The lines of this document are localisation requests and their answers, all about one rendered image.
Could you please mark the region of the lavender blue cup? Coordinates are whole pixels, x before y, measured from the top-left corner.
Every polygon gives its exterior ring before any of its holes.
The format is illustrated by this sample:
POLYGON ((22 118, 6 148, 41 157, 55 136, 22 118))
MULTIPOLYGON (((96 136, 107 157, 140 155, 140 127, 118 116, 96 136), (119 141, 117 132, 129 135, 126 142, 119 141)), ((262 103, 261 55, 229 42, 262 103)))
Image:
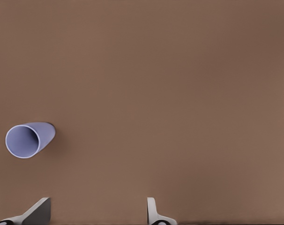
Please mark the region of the lavender blue cup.
POLYGON ((55 135, 55 127, 48 122, 25 123, 8 130, 5 144, 13 156, 26 159, 43 150, 55 135))

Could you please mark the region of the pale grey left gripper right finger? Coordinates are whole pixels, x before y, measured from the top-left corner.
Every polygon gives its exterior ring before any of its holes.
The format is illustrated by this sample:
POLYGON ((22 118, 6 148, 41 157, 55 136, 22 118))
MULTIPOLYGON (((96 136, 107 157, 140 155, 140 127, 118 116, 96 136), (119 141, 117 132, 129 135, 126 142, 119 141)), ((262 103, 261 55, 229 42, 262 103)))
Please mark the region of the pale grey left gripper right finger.
POLYGON ((175 219, 158 214, 153 197, 147 197, 147 223, 148 225, 177 225, 175 219))

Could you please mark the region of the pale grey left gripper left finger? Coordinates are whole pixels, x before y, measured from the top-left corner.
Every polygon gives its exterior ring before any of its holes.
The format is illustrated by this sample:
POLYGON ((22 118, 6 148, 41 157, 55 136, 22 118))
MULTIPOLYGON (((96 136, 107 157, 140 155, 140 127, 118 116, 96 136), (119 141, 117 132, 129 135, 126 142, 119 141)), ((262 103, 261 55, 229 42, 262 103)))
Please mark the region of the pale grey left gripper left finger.
POLYGON ((51 220, 51 198, 43 197, 22 215, 0 221, 0 225, 49 225, 51 220))

